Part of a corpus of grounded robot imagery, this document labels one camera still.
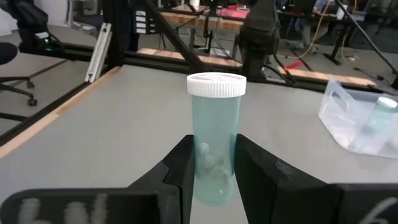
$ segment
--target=floor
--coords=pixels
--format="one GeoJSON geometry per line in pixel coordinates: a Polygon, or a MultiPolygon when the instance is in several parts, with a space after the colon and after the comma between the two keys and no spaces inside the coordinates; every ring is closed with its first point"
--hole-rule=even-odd
{"type": "MultiPolygon", "coordinates": [[[[50,31],[57,36],[62,42],[71,44],[81,44],[94,46],[96,39],[92,36],[83,34],[76,30],[71,30],[67,27],[49,27],[50,31]]],[[[189,36],[188,31],[182,31],[182,40],[188,43],[189,36]]],[[[221,47],[226,50],[231,50],[233,46],[233,36],[228,34],[220,34],[219,37],[221,47]]],[[[17,33],[13,33],[9,36],[0,37],[0,42],[11,42],[18,44],[20,38],[17,33]]],[[[145,38],[140,38],[139,47],[158,48],[159,46],[158,35],[148,35],[145,38]]],[[[203,44],[203,39],[198,37],[196,44],[203,44]]],[[[165,41],[165,45],[168,49],[173,49],[172,44],[165,41]]],[[[279,55],[291,56],[295,55],[289,50],[289,45],[282,41],[280,44],[279,55]]],[[[333,47],[320,46],[319,53],[316,55],[306,55],[303,60],[310,66],[311,69],[317,72],[334,73],[337,75],[349,75],[353,77],[370,78],[369,75],[353,70],[353,67],[360,67],[366,70],[370,75],[382,75],[388,82],[394,80],[395,75],[391,73],[391,69],[376,55],[375,52],[370,50],[352,50],[345,49],[345,56],[355,56],[354,62],[349,61],[349,65],[343,64],[341,66],[335,66],[328,61],[322,53],[330,53],[333,47]]],[[[393,63],[398,63],[398,55],[386,54],[386,57],[393,63]]],[[[241,60],[241,56],[238,53],[237,60],[241,60]]],[[[297,61],[296,59],[280,58],[284,64],[290,64],[297,61]]],[[[9,64],[0,66],[0,77],[1,76],[31,76],[36,75],[40,70],[47,68],[55,63],[61,62],[62,59],[50,58],[36,55],[27,55],[19,53],[18,56],[9,64]]],[[[88,63],[86,62],[65,62],[47,72],[37,75],[32,78],[36,88],[30,90],[34,93],[35,97],[39,101],[36,107],[30,107],[27,105],[27,97],[17,95],[15,93],[0,92],[0,111],[3,113],[14,113],[24,116],[30,116],[55,99],[64,95],[67,91],[79,85],[85,78],[86,69],[88,63]]],[[[271,71],[265,71],[265,75],[268,77],[276,77],[271,71]]],[[[11,83],[18,88],[26,89],[25,83],[11,83]]],[[[0,134],[11,129],[18,122],[8,121],[0,119],[0,134]]]]}

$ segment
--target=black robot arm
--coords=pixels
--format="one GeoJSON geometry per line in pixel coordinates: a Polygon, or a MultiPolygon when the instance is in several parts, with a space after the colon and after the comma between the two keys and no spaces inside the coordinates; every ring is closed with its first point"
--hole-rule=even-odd
{"type": "Polygon", "coordinates": [[[275,0],[258,1],[248,16],[239,34],[245,76],[258,76],[266,55],[274,55],[279,44],[279,18],[275,0]]]}

